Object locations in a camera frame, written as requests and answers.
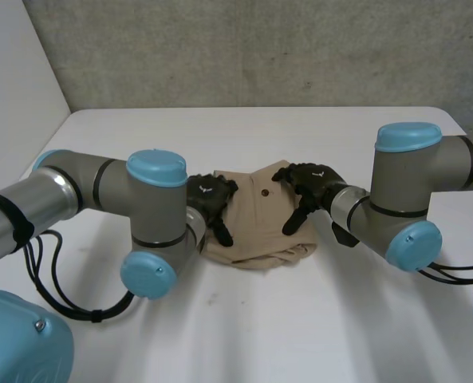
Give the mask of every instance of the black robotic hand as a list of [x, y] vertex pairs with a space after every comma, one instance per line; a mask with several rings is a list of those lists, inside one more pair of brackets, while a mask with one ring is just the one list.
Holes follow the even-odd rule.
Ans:
[[308, 214], [322, 208], [327, 209], [323, 206], [327, 194], [334, 190], [338, 192], [346, 185], [331, 167], [316, 164], [291, 164], [287, 168], [279, 169], [272, 180], [285, 180], [294, 188], [296, 194], [302, 196], [298, 207], [282, 228], [284, 235], [294, 234], [307, 220]]
[[203, 215], [206, 226], [222, 246], [233, 246], [233, 239], [222, 221], [223, 209], [238, 190], [233, 180], [224, 176], [190, 176], [187, 181], [187, 205]]

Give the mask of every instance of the gray robotic arm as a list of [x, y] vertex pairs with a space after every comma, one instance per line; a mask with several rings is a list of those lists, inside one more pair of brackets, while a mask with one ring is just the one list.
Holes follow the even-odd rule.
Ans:
[[473, 139], [442, 136], [428, 123], [385, 125], [375, 145], [371, 192], [336, 188], [324, 201], [335, 223], [401, 270], [420, 270], [442, 246], [438, 228], [427, 221], [431, 194], [473, 190]]
[[[175, 285], [210, 218], [187, 206], [186, 164], [175, 153], [142, 151], [122, 161], [52, 151], [27, 179], [0, 191], [0, 259], [86, 208], [130, 218], [132, 251], [120, 276], [131, 293], [150, 299]], [[61, 317], [0, 291], [0, 383], [66, 383], [73, 350]]]
[[29, 178], [0, 191], [0, 259], [86, 208], [130, 218], [132, 252], [120, 275], [134, 295], [164, 296], [201, 241], [206, 224], [187, 207], [182, 157], [147, 150], [128, 161], [47, 152]]
[[428, 123], [385, 125], [376, 140], [370, 193], [324, 165], [280, 172], [276, 180], [285, 179], [302, 195], [285, 234], [324, 208], [339, 243], [361, 241], [401, 270], [417, 271], [431, 265], [442, 247], [439, 229], [427, 221], [431, 194], [473, 190], [473, 137], [442, 136]]

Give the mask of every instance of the folded garment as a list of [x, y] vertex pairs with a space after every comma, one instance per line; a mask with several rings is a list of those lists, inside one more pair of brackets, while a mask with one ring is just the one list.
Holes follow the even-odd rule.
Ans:
[[242, 269], [269, 269], [297, 262], [316, 250], [317, 235], [309, 219], [295, 234], [282, 234], [297, 198], [290, 186], [271, 178], [288, 165], [283, 160], [251, 174], [215, 171], [239, 187], [223, 214], [234, 244], [224, 247], [208, 232], [202, 255]]

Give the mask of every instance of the gray wall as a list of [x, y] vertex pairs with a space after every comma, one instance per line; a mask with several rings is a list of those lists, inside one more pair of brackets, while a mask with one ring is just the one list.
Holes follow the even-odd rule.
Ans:
[[432, 105], [473, 129], [473, 0], [25, 0], [72, 110]]

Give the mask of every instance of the light blue joint cap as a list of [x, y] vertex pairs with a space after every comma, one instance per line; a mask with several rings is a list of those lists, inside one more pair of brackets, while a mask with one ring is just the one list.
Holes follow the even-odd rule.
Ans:
[[380, 128], [374, 148], [378, 152], [411, 152], [438, 144], [442, 131], [429, 122], [396, 122]]
[[175, 285], [174, 269], [158, 255], [147, 251], [132, 251], [120, 271], [126, 288], [137, 297], [158, 299]]
[[0, 290], [0, 382], [66, 383], [73, 357], [73, 335], [62, 318]]
[[388, 245], [385, 259], [402, 271], [429, 266], [442, 249], [442, 234], [433, 222], [419, 221], [400, 231]]
[[45, 160], [45, 158], [50, 156], [51, 154], [54, 154], [55, 152], [70, 152], [70, 150], [52, 149], [52, 150], [49, 150], [48, 152], [44, 152], [37, 158], [36, 162], [34, 163], [34, 166], [32, 167], [32, 171], [38, 169], [41, 166], [41, 163]]
[[166, 150], [133, 153], [126, 168], [132, 177], [160, 188], [177, 188], [187, 182], [187, 162], [179, 154]]

